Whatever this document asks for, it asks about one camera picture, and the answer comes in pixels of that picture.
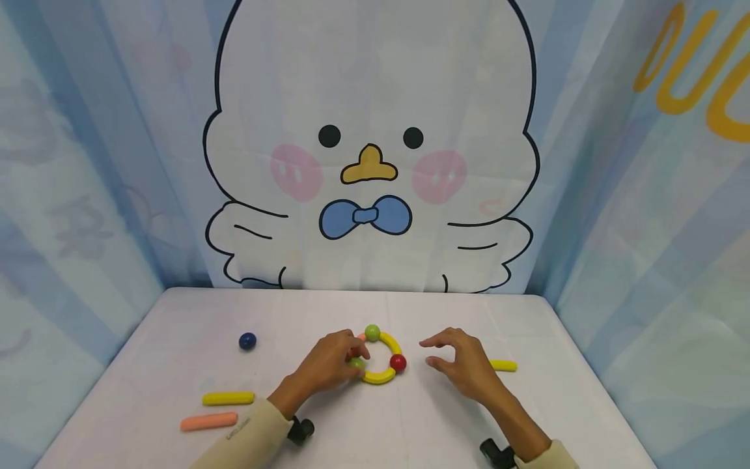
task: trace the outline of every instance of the orange stick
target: orange stick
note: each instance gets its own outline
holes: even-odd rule
[[[236,412],[212,413],[209,415],[195,415],[180,422],[180,430],[194,431],[207,428],[231,427],[237,423]]]

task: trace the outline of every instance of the green ball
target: green ball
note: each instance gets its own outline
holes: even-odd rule
[[[377,342],[380,340],[380,328],[375,324],[371,324],[364,328],[364,336],[370,342]]]
[[[349,360],[349,366],[352,368],[357,368],[358,370],[364,370],[365,369],[365,361],[361,358],[352,358]]]

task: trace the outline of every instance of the white table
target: white table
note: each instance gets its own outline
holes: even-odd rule
[[[424,364],[428,354],[449,358],[452,350],[417,344],[447,326],[478,336],[490,358],[518,362],[503,380],[581,467],[656,467],[537,296],[189,288],[162,295],[37,467],[188,467],[227,431],[179,431],[186,416],[229,410],[202,407],[204,393],[268,395],[319,337],[359,334],[370,323],[399,341],[405,373],[313,398],[298,415],[313,421],[315,435],[300,449],[285,444],[272,467],[489,467],[479,444],[492,437],[502,449],[506,439]],[[245,353],[237,341],[248,331],[258,345]],[[387,347],[370,350],[369,369],[387,368]]]

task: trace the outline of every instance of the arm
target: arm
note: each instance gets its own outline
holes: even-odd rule
[[[349,368],[347,352],[369,359],[370,353],[352,331],[328,334],[320,339],[297,371],[283,379],[268,400],[257,399],[232,430],[220,438],[190,469],[260,469],[278,451],[289,433],[290,420],[312,395],[361,377]]]
[[[550,440],[497,377],[476,337],[461,329],[448,328],[420,345],[449,345],[456,350],[454,362],[430,356],[427,364],[448,377],[461,394],[489,410],[508,438],[519,469],[578,469],[563,445]]]

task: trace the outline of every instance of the beige sleeve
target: beige sleeve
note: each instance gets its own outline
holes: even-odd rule
[[[552,440],[550,449],[531,462],[523,462],[517,456],[515,461],[518,469],[578,469],[578,464],[558,440]]]
[[[227,434],[198,458],[190,469],[260,469],[276,453],[292,423],[276,407],[255,398]]]

